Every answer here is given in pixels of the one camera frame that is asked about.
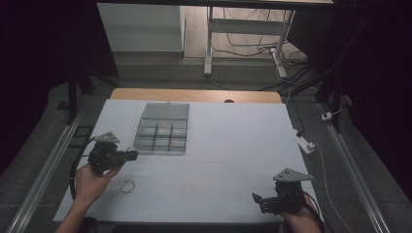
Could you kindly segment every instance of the aluminum rail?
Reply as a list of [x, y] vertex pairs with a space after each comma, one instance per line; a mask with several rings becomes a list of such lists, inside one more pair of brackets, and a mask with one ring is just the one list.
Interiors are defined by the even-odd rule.
[[24, 198], [24, 201], [18, 209], [7, 232], [24, 232], [26, 229], [30, 219], [40, 203], [40, 200], [43, 197], [43, 194], [46, 191], [46, 188], [50, 183], [50, 180], [52, 179], [52, 175], [54, 174], [61, 157], [66, 151], [66, 148], [83, 117], [88, 101], [88, 96], [82, 98], [79, 113], [72, 121], [72, 124], [66, 125], [63, 129], [63, 132], [58, 138], [57, 143], [54, 145], [54, 148], [51, 150], [51, 153], [49, 154], [49, 157], [46, 160], [45, 165], [43, 165], [43, 168], [37, 176], [34, 184], [31, 186], [26, 197]]
[[[318, 108], [320, 108], [324, 112], [321, 104], [318, 104]], [[355, 162], [352, 154], [346, 146], [345, 140], [342, 138], [342, 135], [338, 134], [330, 123], [327, 125], [327, 130], [329, 131], [333, 143], [335, 144], [342, 158], [342, 161], [346, 166], [346, 170], [351, 177], [360, 200], [364, 204], [366, 212], [369, 215], [370, 221], [375, 228], [375, 231], [379, 233], [390, 233], [391, 230], [386, 223], [375, 198], [367, 187], [367, 184], [363, 179], [363, 176], [361, 175], [357, 163]]]

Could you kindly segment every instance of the metal frame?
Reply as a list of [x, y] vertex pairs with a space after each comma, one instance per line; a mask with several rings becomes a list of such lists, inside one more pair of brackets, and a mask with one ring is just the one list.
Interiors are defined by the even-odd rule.
[[[321, 104], [318, 104], [318, 108], [324, 111]], [[386, 223], [386, 220], [378, 204], [376, 203], [375, 198], [373, 197], [372, 193], [367, 187], [366, 181], [361, 175], [357, 163], [355, 162], [352, 154], [349, 152], [348, 147], [346, 146], [346, 143], [342, 138], [342, 135], [340, 133], [337, 133], [330, 123], [327, 125], [327, 130], [329, 131], [330, 137], [332, 138], [332, 141], [342, 158], [343, 164], [348, 171], [348, 174], [354, 184], [358, 196], [364, 204], [365, 210], [369, 215], [370, 222], [375, 228], [375, 231], [380, 233], [391, 232], [388, 223]]]
[[280, 36], [276, 49], [272, 52], [273, 59], [278, 69], [280, 78], [286, 78], [288, 75], [282, 64], [280, 54], [282, 46], [291, 26], [294, 11], [286, 11], [288, 16], [285, 21], [261, 21], [261, 20], [244, 20], [244, 19], [213, 19], [213, 7], [209, 7], [207, 20], [207, 45], [205, 55], [205, 66], [203, 74], [207, 77], [212, 75], [212, 35], [213, 33], [236, 33], [236, 34], [254, 34], [254, 35], [272, 35]]
[[70, 140], [72, 139], [72, 136], [83, 117], [86, 106], [88, 104], [88, 99], [89, 97], [86, 97], [85, 100], [81, 102], [79, 113], [74, 118], [72, 124], [66, 125], [66, 127], [64, 128], [63, 132], [57, 140], [57, 143], [51, 150], [51, 153], [49, 154], [45, 165], [43, 166], [34, 184], [31, 186], [26, 197], [24, 198], [24, 201], [18, 209], [15, 218], [10, 224], [7, 232], [24, 232], [24, 230], [26, 229], [31, 217], [33, 216], [37, 206], [40, 203], [40, 200], [43, 197], [43, 194], [46, 191], [46, 188], [48, 187], [52, 179], [52, 175], [54, 174], [54, 171], [57, 168], [60, 159], [66, 151], [66, 148], [69, 145]]

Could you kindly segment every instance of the wooden table edge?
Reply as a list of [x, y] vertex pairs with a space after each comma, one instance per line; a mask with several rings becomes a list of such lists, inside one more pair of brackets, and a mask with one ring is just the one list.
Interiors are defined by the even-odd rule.
[[232, 100], [234, 103], [282, 103], [277, 92], [243, 90], [116, 88], [110, 99], [217, 103]]

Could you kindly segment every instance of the white cable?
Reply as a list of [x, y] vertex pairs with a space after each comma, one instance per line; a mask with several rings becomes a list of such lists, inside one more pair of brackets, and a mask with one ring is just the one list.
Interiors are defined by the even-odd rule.
[[353, 233], [353, 231], [351, 230], [351, 228], [349, 228], [349, 226], [348, 226], [348, 225], [346, 224], [346, 222], [343, 220], [342, 216], [337, 212], [336, 208], [334, 207], [334, 205], [333, 205], [333, 203], [332, 203], [332, 200], [330, 199], [329, 192], [328, 192], [328, 190], [327, 190], [326, 170], [325, 170], [324, 155], [322, 154], [321, 147], [319, 147], [319, 145], [318, 145], [317, 143], [314, 143], [314, 144], [318, 147], [319, 153], [321, 154], [322, 166], [323, 166], [323, 168], [324, 168], [324, 182], [325, 182], [325, 190], [326, 190], [327, 199], [329, 200], [330, 205], [331, 205], [332, 208], [335, 210], [336, 214], [339, 216], [340, 220], [343, 222], [343, 224], [346, 226], [346, 228], [348, 228], [349, 232]]
[[331, 114], [331, 116], [333, 116], [333, 115], [335, 115], [335, 114], [338, 114], [341, 110], [342, 110], [342, 103], [340, 103], [340, 108], [339, 108], [339, 110], [338, 110], [336, 113]]
[[290, 89], [290, 90], [289, 90], [288, 99], [286, 100], [286, 106], [288, 106], [288, 103], [289, 103], [289, 97], [291, 97], [291, 91], [292, 91], [292, 89]]

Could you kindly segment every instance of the table leg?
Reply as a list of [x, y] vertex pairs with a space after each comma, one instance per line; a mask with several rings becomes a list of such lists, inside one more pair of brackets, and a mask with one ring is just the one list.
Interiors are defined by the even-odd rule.
[[285, 67], [282, 64], [280, 54], [282, 52], [282, 46], [285, 43], [286, 36], [288, 35], [289, 27], [291, 26], [294, 11], [286, 11], [286, 14], [288, 14], [288, 16], [286, 17], [284, 21], [284, 27], [283, 27], [282, 34], [279, 38], [278, 46], [276, 47], [275, 51], [272, 52], [272, 56], [273, 56], [273, 59], [275, 60], [275, 64], [278, 69], [278, 74], [280, 78], [286, 78], [288, 76], [286, 74]]
[[209, 8], [209, 15], [207, 20], [207, 45], [205, 56], [205, 69], [204, 75], [212, 75], [212, 20], [213, 20], [213, 7]]

